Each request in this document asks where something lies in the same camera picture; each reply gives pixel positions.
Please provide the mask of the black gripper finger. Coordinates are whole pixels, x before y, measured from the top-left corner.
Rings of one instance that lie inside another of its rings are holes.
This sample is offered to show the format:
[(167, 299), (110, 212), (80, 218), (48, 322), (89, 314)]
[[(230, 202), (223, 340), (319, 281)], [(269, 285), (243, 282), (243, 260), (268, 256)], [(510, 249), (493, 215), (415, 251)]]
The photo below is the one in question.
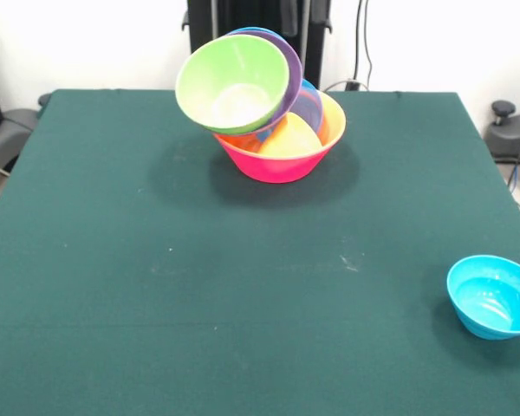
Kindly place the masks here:
[(296, 0), (280, 1), (281, 30), (284, 36), (298, 33), (298, 5)]

